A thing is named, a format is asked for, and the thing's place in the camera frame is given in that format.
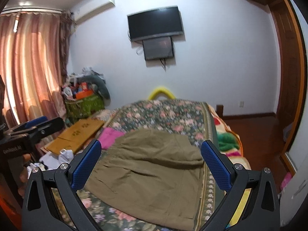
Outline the large black wall television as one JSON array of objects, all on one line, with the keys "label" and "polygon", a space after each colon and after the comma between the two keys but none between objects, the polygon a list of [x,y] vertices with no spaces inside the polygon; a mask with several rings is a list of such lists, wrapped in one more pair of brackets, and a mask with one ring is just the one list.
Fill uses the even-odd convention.
[{"label": "large black wall television", "polygon": [[177,6],[131,14],[127,16],[127,20],[132,42],[184,34],[181,14]]}]

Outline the grey plush pillow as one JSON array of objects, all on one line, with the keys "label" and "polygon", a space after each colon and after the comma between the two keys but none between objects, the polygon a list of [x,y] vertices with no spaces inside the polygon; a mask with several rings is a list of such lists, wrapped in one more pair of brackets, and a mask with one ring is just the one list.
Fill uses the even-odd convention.
[{"label": "grey plush pillow", "polygon": [[104,99],[110,99],[110,93],[106,87],[105,81],[101,79],[97,74],[83,76],[77,80],[79,83],[86,82],[88,84],[95,85],[95,93],[98,93]]}]

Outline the white wall air conditioner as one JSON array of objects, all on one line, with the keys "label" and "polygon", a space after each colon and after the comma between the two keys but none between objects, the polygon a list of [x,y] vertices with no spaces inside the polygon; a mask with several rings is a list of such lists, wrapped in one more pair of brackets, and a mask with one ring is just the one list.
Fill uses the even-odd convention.
[{"label": "white wall air conditioner", "polygon": [[84,23],[86,20],[115,6],[115,0],[90,0],[75,9],[72,9],[76,24]]}]

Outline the olive green pants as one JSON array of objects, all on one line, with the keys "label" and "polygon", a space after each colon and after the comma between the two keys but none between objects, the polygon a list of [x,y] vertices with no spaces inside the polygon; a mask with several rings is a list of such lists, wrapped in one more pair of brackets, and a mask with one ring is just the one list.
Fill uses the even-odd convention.
[{"label": "olive green pants", "polygon": [[94,167],[86,189],[134,218],[192,230],[204,161],[187,136],[139,129],[117,138]]}]

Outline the orange box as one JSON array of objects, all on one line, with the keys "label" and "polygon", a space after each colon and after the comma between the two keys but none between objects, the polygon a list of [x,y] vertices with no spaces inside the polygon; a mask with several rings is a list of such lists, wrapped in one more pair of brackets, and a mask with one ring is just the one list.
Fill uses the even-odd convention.
[{"label": "orange box", "polygon": [[76,96],[76,100],[81,100],[93,94],[94,94],[93,90],[87,90],[87,91],[78,92],[75,94],[75,96]]}]

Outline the pink folded garment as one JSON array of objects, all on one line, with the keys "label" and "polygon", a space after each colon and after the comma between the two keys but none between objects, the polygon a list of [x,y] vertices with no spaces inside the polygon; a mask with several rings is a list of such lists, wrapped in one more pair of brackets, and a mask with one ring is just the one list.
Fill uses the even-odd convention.
[{"label": "pink folded garment", "polygon": [[123,136],[124,134],[125,134],[124,132],[107,127],[104,128],[103,132],[99,135],[97,140],[101,144],[101,149],[107,150],[113,145],[113,143],[117,138]]}]

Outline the small black wall monitor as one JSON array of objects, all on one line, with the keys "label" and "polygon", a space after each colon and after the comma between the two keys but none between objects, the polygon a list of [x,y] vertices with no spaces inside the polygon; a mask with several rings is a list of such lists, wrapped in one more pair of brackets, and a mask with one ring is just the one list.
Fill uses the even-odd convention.
[{"label": "small black wall monitor", "polygon": [[172,59],[174,57],[171,37],[159,37],[142,41],[145,60]]}]

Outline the green storage bag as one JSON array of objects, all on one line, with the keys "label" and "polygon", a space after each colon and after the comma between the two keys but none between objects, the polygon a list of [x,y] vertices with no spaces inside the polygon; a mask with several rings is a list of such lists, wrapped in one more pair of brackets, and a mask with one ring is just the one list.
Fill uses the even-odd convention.
[{"label": "green storage bag", "polygon": [[99,95],[91,95],[80,100],[65,101],[66,116],[71,124],[104,110],[104,100]]}]

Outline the wooden lap desk board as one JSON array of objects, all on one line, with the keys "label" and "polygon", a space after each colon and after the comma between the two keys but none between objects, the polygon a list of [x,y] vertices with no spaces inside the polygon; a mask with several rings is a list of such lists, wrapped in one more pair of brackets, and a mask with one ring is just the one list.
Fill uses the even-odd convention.
[{"label": "wooden lap desk board", "polygon": [[76,154],[104,123],[104,121],[98,119],[81,119],[71,127],[66,128],[45,148],[56,155],[60,155],[62,149],[72,150]]}]

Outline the pink window curtain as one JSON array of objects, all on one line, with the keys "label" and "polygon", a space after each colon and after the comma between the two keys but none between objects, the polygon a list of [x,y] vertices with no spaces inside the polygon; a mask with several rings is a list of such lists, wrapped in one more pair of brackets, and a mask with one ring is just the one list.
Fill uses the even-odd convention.
[{"label": "pink window curtain", "polygon": [[67,77],[73,25],[69,12],[1,16],[2,113],[9,127],[66,114],[61,87]]}]

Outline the white crumpled papers pile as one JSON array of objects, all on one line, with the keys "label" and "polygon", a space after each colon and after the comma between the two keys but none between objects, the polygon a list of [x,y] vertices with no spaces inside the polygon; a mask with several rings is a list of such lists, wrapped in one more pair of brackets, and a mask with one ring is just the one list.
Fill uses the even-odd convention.
[{"label": "white crumpled papers pile", "polygon": [[62,163],[70,163],[73,158],[74,154],[72,150],[62,149],[60,155],[49,151],[38,162],[30,163],[27,166],[28,176],[30,176],[32,169],[35,167],[39,167],[42,171],[53,170],[57,169]]}]

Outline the brown wooden door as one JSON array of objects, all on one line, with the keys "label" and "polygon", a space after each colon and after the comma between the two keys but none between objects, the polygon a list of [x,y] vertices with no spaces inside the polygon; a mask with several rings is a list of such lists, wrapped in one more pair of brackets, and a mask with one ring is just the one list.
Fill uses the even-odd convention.
[{"label": "brown wooden door", "polygon": [[282,153],[290,150],[298,132],[306,99],[307,66],[303,33],[290,0],[269,3],[274,19],[281,62],[277,117],[283,128],[291,126]]}]

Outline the dark floral bedspread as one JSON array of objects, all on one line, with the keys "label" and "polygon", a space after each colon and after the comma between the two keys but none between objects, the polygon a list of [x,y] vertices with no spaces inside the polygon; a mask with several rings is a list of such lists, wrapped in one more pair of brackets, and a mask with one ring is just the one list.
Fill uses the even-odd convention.
[{"label": "dark floral bedspread", "polygon": [[[176,99],[138,101],[107,115],[104,112],[94,114],[93,118],[103,119],[106,127],[122,132],[153,128],[171,134],[183,134],[192,145],[200,146],[206,139],[218,144],[214,115],[215,110],[205,102]],[[203,185],[194,230],[198,230],[210,218],[224,196],[207,166],[203,167],[202,173]],[[103,230],[167,230],[166,225],[152,224],[109,206],[86,189],[77,193]]]}]

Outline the yellow curved foam tube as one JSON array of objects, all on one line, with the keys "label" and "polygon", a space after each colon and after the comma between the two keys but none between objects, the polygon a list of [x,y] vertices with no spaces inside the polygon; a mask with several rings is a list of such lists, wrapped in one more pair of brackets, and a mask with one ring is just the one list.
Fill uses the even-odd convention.
[{"label": "yellow curved foam tube", "polygon": [[156,100],[159,95],[164,95],[167,99],[175,99],[175,95],[168,90],[166,87],[157,87],[155,88],[151,94],[148,96],[149,100]]}]

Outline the colourful fleece blanket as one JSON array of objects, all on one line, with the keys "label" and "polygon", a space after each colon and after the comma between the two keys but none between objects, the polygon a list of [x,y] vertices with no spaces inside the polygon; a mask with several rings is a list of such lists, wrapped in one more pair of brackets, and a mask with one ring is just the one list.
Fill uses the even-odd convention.
[{"label": "colourful fleece blanket", "polygon": [[[218,145],[216,145],[216,147],[219,148],[220,152],[224,153],[231,160],[231,162],[233,162],[233,164],[240,163],[246,169],[251,169],[248,160],[243,156],[243,146],[239,135],[236,134],[233,130],[231,130],[231,128],[222,120],[222,118],[218,116],[212,106],[208,105],[208,108],[213,117],[218,137]],[[250,192],[251,189],[245,189],[239,206],[237,207],[235,214],[231,218],[228,227],[235,225],[239,221],[240,216],[249,198]]]}]

